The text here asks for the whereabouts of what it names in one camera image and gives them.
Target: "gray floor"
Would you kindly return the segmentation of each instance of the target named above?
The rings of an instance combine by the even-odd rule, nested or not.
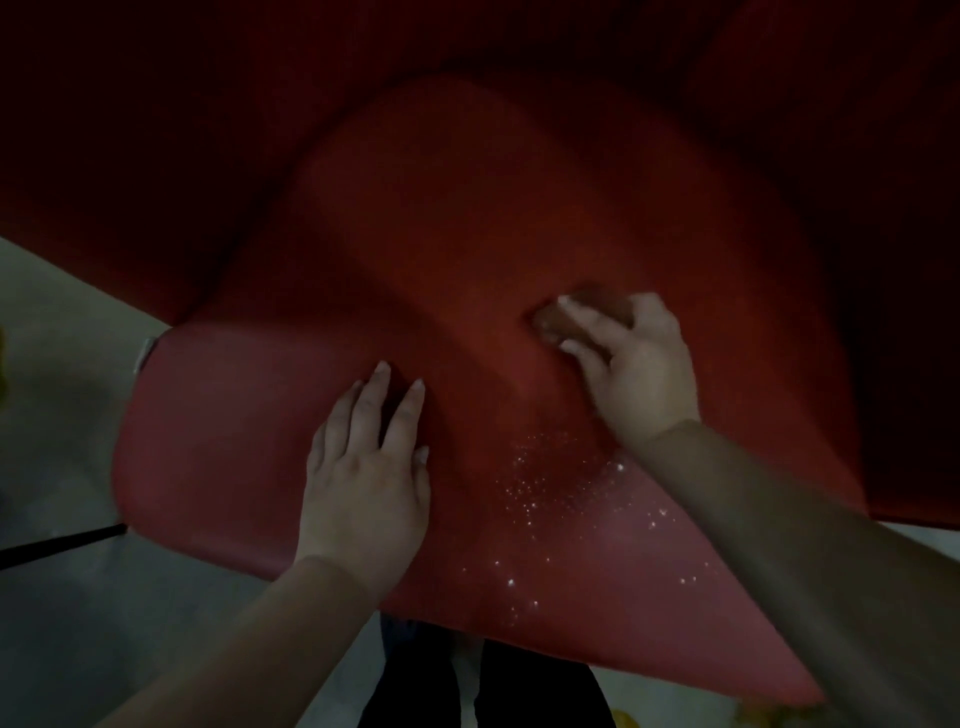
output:
[[[163,325],[0,240],[0,327],[11,385],[0,411],[0,547],[113,522],[109,462],[132,365]],[[957,534],[906,530],[960,555]],[[91,725],[204,649],[264,586],[134,534],[0,572],[0,725]],[[372,621],[302,725],[354,726],[382,663]],[[457,668],[468,706],[472,661]],[[612,707],[644,728],[731,724],[726,697],[597,674]]]

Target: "left hand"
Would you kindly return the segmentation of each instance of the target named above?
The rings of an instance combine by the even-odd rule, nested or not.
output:
[[[420,550],[430,514],[428,448],[414,452],[425,388],[418,379],[378,443],[390,367],[357,381],[320,425],[306,463],[296,560],[323,559],[355,578],[376,604]]]

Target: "hand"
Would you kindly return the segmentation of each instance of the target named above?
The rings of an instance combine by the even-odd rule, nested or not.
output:
[[[611,354],[610,364],[590,347],[567,339],[560,348],[580,362],[600,416],[626,448],[685,421],[700,422],[697,380],[677,317],[656,293],[630,297],[634,326],[626,328],[561,296],[561,309]]]
[[[353,576],[379,604],[426,535],[428,448],[414,452],[425,389],[418,379],[378,444],[390,366],[380,362],[333,405],[306,461],[297,560],[317,557]]]

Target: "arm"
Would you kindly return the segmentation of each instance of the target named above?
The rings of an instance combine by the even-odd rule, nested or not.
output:
[[[700,424],[676,319],[633,297],[626,329],[567,314],[612,354],[576,342],[601,415],[703,529],[832,701],[871,726],[960,716],[960,565],[790,478]]]
[[[426,449],[414,452],[417,382],[377,438],[390,369],[357,382],[314,437],[294,565],[195,667],[157,680],[100,725],[293,726],[426,533]]]

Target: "red vinyl surface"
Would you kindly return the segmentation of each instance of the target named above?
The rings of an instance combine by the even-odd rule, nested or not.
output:
[[[311,434],[386,357],[396,378],[426,380],[434,492],[386,609],[721,692],[818,699],[528,328],[537,305],[592,281],[659,290],[705,419],[864,507],[818,261],[773,188],[608,82],[487,74],[384,93],[304,158],[148,360],[115,456],[124,518],[278,575]]]
[[[318,136],[399,79],[533,65],[659,98],[801,215],[872,513],[960,524],[957,2],[36,0],[0,34],[0,235],[167,322]]]

